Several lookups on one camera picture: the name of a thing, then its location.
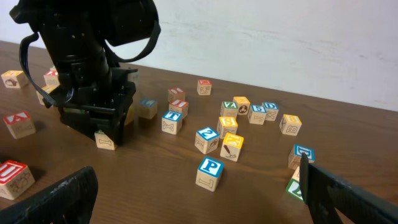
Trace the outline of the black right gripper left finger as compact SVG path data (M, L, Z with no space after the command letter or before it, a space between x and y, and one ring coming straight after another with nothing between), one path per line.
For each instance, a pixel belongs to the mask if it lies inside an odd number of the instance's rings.
M97 194L95 170L85 166L35 195L1 210L1 224L89 223Z

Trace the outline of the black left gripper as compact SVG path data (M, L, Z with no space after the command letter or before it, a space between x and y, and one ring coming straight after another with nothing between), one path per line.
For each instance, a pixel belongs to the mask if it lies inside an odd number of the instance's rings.
M115 144L122 144L138 70L112 67L105 61L58 62L56 68L60 121L92 140L99 124L110 124L105 133Z

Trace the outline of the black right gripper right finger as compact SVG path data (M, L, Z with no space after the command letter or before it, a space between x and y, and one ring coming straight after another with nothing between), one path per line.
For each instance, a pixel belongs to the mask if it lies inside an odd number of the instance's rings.
M397 206L326 169L300 160L300 190L314 223L341 223L338 212L354 223L397 223Z

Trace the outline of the green R wooden block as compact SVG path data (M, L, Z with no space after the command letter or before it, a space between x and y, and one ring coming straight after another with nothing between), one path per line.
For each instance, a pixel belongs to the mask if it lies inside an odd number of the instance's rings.
M102 130L95 132L96 145L100 149L116 150L117 145Z

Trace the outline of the red U block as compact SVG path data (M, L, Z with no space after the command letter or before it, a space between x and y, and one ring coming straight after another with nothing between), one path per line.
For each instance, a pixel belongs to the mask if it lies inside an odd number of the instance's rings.
M24 193L35 179L26 164L8 160L1 164L1 197L15 200Z

